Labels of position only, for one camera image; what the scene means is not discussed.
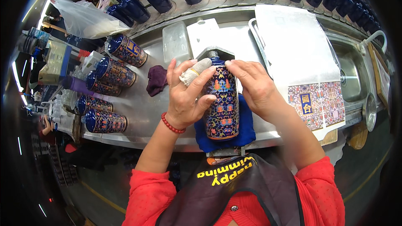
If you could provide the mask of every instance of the red bead bracelet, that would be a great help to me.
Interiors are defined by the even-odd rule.
[[[176,129],[176,128],[172,127],[172,125],[170,125],[170,124],[168,123],[168,121],[167,121],[166,118],[165,118],[166,113],[167,113],[167,112],[164,112],[164,113],[161,115],[161,118],[162,118],[163,123],[165,123],[165,125],[166,125],[170,130],[172,130],[173,132],[175,132],[175,133],[177,133],[177,134],[182,134],[182,133],[184,133],[184,132],[186,131],[185,128],[182,129],[182,130],[179,130],[179,129]]]

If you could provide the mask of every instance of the stainless steel sink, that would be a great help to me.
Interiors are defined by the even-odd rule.
[[[353,43],[330,39],[341,66],[340,82],[343,99],[346,102],[366,98],[369,89],[369,76],[362,55]]]

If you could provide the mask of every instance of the black apron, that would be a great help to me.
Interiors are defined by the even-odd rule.
[[[201,162],[159,216],[157,226],[214,225],[229,199],[242,191],[257,196],[272,226],[304,225],[295,179],[274,154],[266,161],[256,154],[212,161]]]

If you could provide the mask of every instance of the blue cloth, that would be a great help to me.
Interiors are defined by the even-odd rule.
[[[239,95],[239,135],[230,140],[219,141],[209,139],[205,132],[205,123],[201,119],[194,124],[195,140],[198,146],[205,153],[234,146],[244,146],[255,140],[255,132],[253,128],[253,113],[247,105],[243,95]]]

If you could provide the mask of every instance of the woman's left hand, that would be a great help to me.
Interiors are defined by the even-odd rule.
[[[166,77],[169,84],[169,107],[165,118],[172,127],[179,130],[202,118],[205,110],[216,100],[214,95],[204,95],[195,103],[204,85],[216,72],[214,66],[205,69],[188,87],[178,78],[196,62],[197,60],[188,60],[175,69],[176,59],[172,59],[168,67]]]

